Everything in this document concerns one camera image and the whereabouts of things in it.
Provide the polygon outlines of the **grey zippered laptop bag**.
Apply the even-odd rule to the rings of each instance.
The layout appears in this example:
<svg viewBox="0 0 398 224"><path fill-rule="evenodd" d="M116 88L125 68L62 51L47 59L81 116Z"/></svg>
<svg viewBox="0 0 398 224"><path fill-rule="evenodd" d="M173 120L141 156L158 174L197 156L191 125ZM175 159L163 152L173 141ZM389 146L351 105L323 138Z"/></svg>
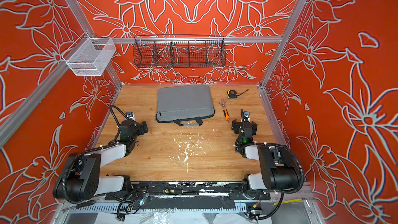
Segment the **grey zippered laptop bag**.
<svg viewBox="0 0 398 224"><path fill-rule="evenodd" d="M195 121L201 126L204 119L212 118L215 108L208 85L189 85L158 90L156 121L175 123Z"/></svg>

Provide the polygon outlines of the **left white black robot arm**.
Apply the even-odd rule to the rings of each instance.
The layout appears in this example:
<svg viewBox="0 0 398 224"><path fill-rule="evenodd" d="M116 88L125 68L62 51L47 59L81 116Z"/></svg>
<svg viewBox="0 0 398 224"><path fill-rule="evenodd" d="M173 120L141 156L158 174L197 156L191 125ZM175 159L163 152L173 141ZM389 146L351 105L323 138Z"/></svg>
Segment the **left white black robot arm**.
<svg viewBox="0 0 398 224"><path fill-rule="evenodd" d="M109 111L118 128L114 140L105 146L69 155L53 188L54 198L72 204L80 204L96 196L130 202L129 194L134 191L130 177L101 176L101 168L130 155L138 146L137 138L148 133L148 126L145 121L137 122L132 112L124 113L114 105L109 107Z"/></svg>

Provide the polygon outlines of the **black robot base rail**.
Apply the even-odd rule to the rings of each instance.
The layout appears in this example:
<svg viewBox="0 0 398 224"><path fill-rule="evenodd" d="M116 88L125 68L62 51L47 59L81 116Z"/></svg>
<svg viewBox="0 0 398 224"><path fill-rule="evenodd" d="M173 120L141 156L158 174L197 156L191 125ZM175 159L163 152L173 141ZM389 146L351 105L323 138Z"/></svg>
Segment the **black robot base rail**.
<svg viewBox="0 0 398 224"><path fill-rule="evenodd" d="M129 200L149 196L140 212L149 211L204 211L215 213L243 213L259 201L271 196L265 190L250 190L241 181L134 181Z"/></svg>

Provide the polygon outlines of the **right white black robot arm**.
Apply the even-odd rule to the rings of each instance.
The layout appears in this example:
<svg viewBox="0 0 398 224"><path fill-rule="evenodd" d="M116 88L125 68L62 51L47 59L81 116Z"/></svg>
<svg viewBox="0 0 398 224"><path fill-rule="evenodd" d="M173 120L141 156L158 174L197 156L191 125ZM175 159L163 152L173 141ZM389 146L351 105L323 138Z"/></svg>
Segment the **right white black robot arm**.
<svg viewBox="0 0 398 224"><path fill-rule="evenodd" d="M235 152L243 158L256 160L260 172L243 179L246 190L277 191L293 194L304 186L304 170L298 157L286 145L256 142L258 125L250 121L250 113L240 111L241 121L233 120L231 129L237 135Z"/></svg>

